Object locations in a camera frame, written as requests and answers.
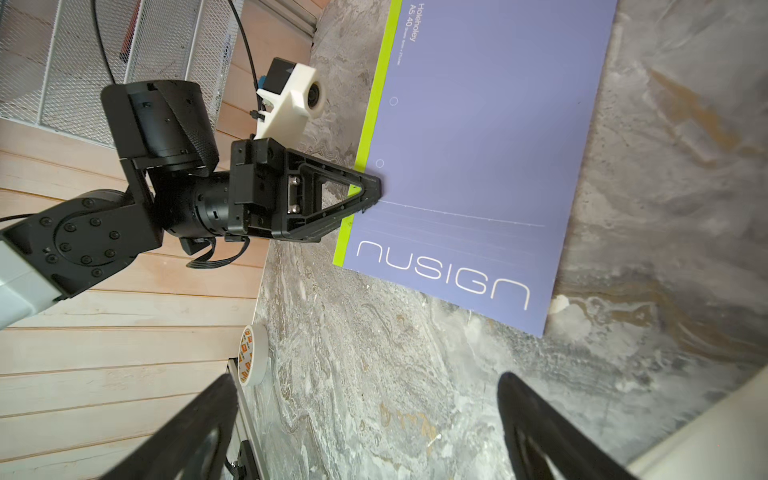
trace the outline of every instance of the wooden wall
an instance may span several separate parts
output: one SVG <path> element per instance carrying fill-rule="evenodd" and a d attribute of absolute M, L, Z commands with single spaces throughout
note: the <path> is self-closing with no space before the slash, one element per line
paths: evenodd
<path fill-rule="evenodd" d="M 309 63 L 311 41 L 285 21 L 250 1 L 242 19 L 259 76 L 276 56 Z M 239 38 L 215 132 L 220 170 L 230 143 L 255 131 L 255 107 Z M 0 120 L 0 217 L 126 186 L 114 150 Z M 0 480 L 97 478 L 224 373 L 268 245 L 254 239 L 229 266 L 191 270 L 166 234 L 97 288 L 0 331 Z M 239 249 L 219 242 L 214 258 Z"/>
<path fill-rule="evenodd" d="M 266 75 L 275 57 L 307 65 L 310 63 L 312 40 L 263 6 L 246 0 L 240 19 L 248 37 L 257 77 Z M 250 111 L 255 109 L 256 91 L 248 54 L 243 39 L 238 38 L 216 126 L 219 152 L 226 146 L 226 159 L 222 158 L 220 162 L 225 168 L 229 168 L 229 144 L 256 132 L 256 121 L 250 116 Z"/>

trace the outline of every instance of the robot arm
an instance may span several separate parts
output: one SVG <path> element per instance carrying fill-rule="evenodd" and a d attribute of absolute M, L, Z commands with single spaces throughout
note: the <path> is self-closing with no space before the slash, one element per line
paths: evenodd
<path fill-rule="evenodd" d="M 264 87 L 272 109 L 257 112 L 259 133 L 232 142 L 230 170 L 214 171 L 218 152 L 199 85 L 107 86 L 101 103 L 128 189 L 87 192 L 0 230 L 0 328 L 92 288 L 161 247 L 164 232 L 189 255 L 214 248 L 218 237 L 244 242 L 243 250 L 249 237 L 319 242 L 375 204 L 379 178 L 289 148 L 322 110 L 315 70 L 276 58 Z M 327 181 L 360 192 L 323 209 Z M 203 255 L 188 266 L 233 259 Z"/>

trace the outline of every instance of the black cable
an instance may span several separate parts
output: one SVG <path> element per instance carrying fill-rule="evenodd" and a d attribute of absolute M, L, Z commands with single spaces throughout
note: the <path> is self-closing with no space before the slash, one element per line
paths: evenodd
<path fill-rule="evenodd" d="M 0 218 L 0 222 L 7 222 L 8 220 L 17 220 L 19 218 L 31 217 L 32 215 L 34 214 L 11 215 L 10 217 Z"/>
<path fill-rule="evenodd" d="M 101 41 L 101 31 L 98 28 L 98 18 L 96 16 L 96 0 L 91 0 L 91 17 L 94 21 L 94 30 L 96 31 L 96 39 L 98 40 L 98 47 L 101 51 L 101 59 L 104 60 L 104 66 L 107 68 L 109 79 L 112 80 L 112 84 L 114 84 L 114 75 L 112 74 L 112 68 L 109 66 L 109 61 L 107 61 L 107 52 L 104 50 L 104 42 Z"/>
<path fill-rule="evenodd" d="M 237 470 L 235 470 L 235 466 L 230 463 L 227 457 L 224 457 L 224 466 L 227 467 L 227 470 L 229 470 L 234 478 L 237 478 Z"/>
<path fill-rule="evenodd" d="M 208 250 L 203 255 L 200 255 L 198 258 L 190 261 L 187 263 L 188 268 L 194 268 L 195 270 L 212 270 L 214 268 L 219 268 L 221 266 L 229 265 L 233 261 L 240 258 L 240 256 L 245 253 L 245 251 L 248 249 L 248 246 L 250 245 L 250 237 L 243 237 L 243 248 L 240 249 L 240 252 L 235 255 L 234 257 L 225 258 L 223 260 L 215 260 L 213 262 L 209 262 L 210 258 L 214 255 L 214 251 L 216 250 L 216 239 L 210 238 L 207 239 L 208 243 L 210 244 L 210 250 Z"/>
<path fill-rule="evenodd" d="M 237 14 L 237 9 L 235 8 L 235 4 L 232 3 L 232 0 L 227 0 L 230 3 L 230 8 L 232 8 L 232 13 L 235 15 L 235 20 L 237 20 L 237 26 L 240 28 L 240 34 L 243 36 L 243 43 L 245 44 L 245 51 L 248 53 L 248 62 L 250 63 L 250 73 L 253 76 L 253 88 L 256 89 L 256 103 L 257 108 L 259 111 L 264 109 L 264 104 L 261 101 L 261 96 L 259 96 L 259 80 L 256 78 L 256 69 L 253 66 L 253 56 L 250 54 L 250 46 L 248 45 L 248 37 L 245 35 L 245 29 L 243 28 L 243 22 L 240 21 L 240 16 Z"/>

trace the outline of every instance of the white surface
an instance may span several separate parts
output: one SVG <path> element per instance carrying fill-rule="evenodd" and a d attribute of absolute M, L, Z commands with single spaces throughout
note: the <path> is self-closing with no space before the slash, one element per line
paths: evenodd
<path fill-rule="evenodd" d="M 314 108 L 306 104 L 306 96 L 312 84 L 317 83 L 320 95 Z M 318 118 L 323 113 L 326 102 L 326 92 L 318 79 L 317 71 L 306 65 L 297 63 L 291 72 L 288 82 L 280 94 L 274 94 L 262 88 L 258 94 L 264 102 L 272 105 L 272 111 L 261 111 L 264 120 L 259 120 L 256 138 L 274 138 L 285 148 L 296 148 L 304 133 L 306 122 L 310 118 Z"/>
<path fill-rule="evenodd" d="M 632 462 L 643 480 L 768 478 L 768 368 Z"/>
<path fill-rule="evenodd" d="M 0 329 L 54 305 L 61 292 L 0 240 Z"/>

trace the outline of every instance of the camera lens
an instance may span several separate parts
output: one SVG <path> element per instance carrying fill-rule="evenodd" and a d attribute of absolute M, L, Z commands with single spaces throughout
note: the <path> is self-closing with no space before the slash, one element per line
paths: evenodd
<path fill-rule="evenodd" d="M 317 101 L 320 99 L 320 87 L 317 85 L 317 83 L 312 84 L 310 87 L 310 92 L 306 96 L 306 104 L 310 108 L 315 108 L 315 105 L 317 105 Z"/>

